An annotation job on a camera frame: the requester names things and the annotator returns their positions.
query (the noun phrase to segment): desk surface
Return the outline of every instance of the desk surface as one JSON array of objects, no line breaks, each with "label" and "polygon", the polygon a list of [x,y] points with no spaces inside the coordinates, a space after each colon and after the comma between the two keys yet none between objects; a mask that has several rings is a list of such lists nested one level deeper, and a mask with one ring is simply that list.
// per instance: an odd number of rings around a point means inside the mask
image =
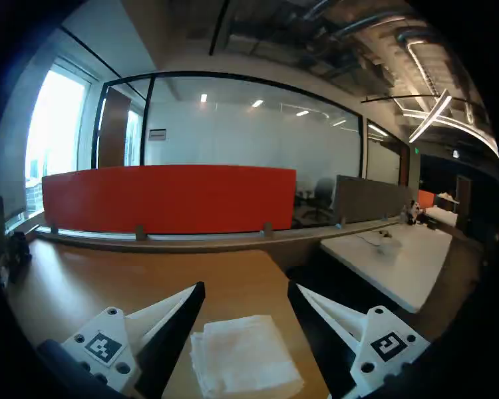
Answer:
[{"label": "desk surface", "polygon": [[384,228],[401,242],[383,255],[357,235],[324,239],[322,248],[409,312],[425,303],[445,262],[451,236],[420,225]]},{"label": "desk surface", "polygon": [[[131,313],[204,281],[206,298],[193,332],[211,321],[271,315],[305,381],[296,398],[325,399],[329,393],[288,301],[288,280],[262,251],[115,253],[38,239],[30,250],[31,266],[11,287],[9,303],[33,344],[46,338],[64,341],[107,306]],[[190,339],[163,398],[201,398]]]}]

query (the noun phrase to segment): paper towel stack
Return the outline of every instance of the paper towel stack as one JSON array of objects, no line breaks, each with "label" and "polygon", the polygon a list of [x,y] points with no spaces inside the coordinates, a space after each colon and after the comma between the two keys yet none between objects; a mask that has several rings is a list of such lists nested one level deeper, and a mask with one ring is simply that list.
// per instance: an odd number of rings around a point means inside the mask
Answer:
[{"label": "paper towel stack", "polygon": [[207,323],[190,341],[192,366],[206,399],[286,399],[303,387],[270,316]]}]

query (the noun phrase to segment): wooden door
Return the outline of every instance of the wooden door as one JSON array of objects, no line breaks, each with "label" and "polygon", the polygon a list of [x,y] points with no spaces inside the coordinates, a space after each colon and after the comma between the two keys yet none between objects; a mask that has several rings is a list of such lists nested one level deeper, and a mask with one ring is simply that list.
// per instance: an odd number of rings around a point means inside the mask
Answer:
[{"label": "wooden door", "polygon": [[99,168],[124,166],[124,143],[130,103],[131,100],[128,97],[113,88],[109,88],[99,132]]}]

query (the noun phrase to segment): red desk divider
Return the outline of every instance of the red desk divider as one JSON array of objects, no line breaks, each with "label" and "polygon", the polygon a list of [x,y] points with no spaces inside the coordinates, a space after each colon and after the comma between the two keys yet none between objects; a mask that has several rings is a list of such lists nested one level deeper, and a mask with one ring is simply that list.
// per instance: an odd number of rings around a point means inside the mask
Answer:
[{"label": "red desk divider", "polygon": [[289,229],[295,170],[227,165],[101,168],[43,178],[45,219],[59,229],[145,233]]},{"label": "red desk divider", "polygon": [[434,206],[434,197],[436,194],[426,192],[424,190],[419,190],[418,191],[418,203],[420,205],[420,208],[428,208],[428,207],[433,207]]}]

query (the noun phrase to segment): office chair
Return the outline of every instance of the office chair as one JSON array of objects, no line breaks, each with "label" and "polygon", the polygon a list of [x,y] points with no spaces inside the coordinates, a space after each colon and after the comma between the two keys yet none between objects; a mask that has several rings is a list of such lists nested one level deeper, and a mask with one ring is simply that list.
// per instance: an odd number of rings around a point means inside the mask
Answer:
[{"label": "office chair", "polygon": [[314,189],[314,198],[307,199],[307,204],[315,209],[306,211],[303,217],[314,216],[316,221],[319,221],[321,215],[327,219],[331,219],[332,215],[329,214],[331,206],[333,190],[335,189],[335,181],[331,178],[321,178],[316,183],[316,188]]}]

